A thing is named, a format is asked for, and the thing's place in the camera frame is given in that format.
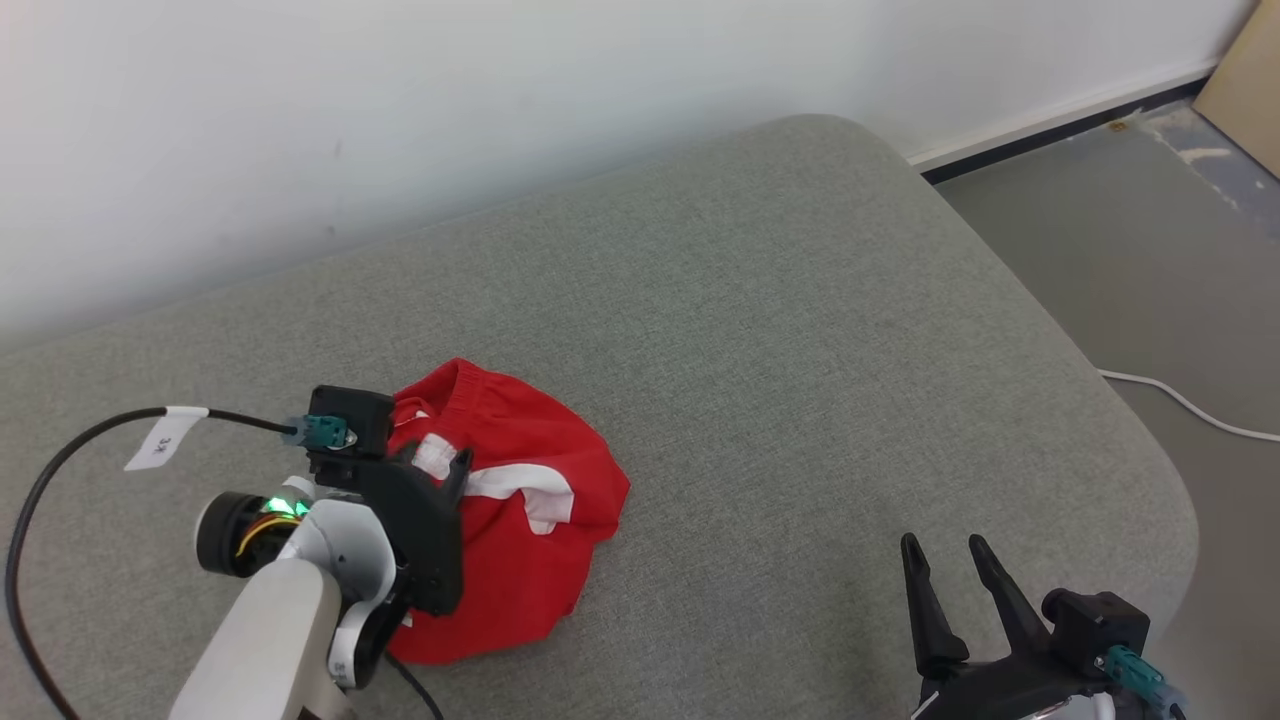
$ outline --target floor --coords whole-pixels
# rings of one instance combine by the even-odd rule
[[[1094,365],[1280,433],[1280,182],[1187,102],[938,191]],[[1147,657],[1188,693],[1193,719],[1280,717],[1280,445],[1215,429],[1158,389],[1112,387],[1199,518],[1190,591]]]

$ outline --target cable connector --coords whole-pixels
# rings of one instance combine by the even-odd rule
[[[307,450],[342,450],[356,443],[356,433],[347,428],[347,421],[334,415],[303,415],[289,418],[288,424],[297,428],[292,436],[280,436],[284,445],[301,445]]]
[[[1138,697],[1160,711],[1160,716],[1170,720],[1174,716],[1171,707],[1187,707],[1187,696],[1183,691],[1165,682],[1165,675],[1151,664],[1138,656],[1134,651],[1124,646],[1112,646],[1107,650],[1101,669],[1112,680],[1133,691]]]

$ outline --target cable label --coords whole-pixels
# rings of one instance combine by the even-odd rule
[[[125,470],[148,470],[159,468],[169,461],[174,452],[178,452],[178,443],[191,430],[192,425],[201,418],[209,416],[207,407],[165,407],[163,418],[156,420],[147,439],[142,441],[142,447],[133,455],[133,460],[124,466]]]

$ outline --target red cloth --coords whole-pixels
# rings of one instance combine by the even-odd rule
[[[631,484],[604,438],[522,380],[445,363],[396,395],[390,451],[436,482],[474,452],[462,512],[462,601],[411,611],[390,642],[404,662],[442,665],[545,638],[573,611],[595,543],[618,528]]]

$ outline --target cardboard box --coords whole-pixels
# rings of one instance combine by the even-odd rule
[[[1280,176],[1280,0],[1253,13],[1194,108]]]

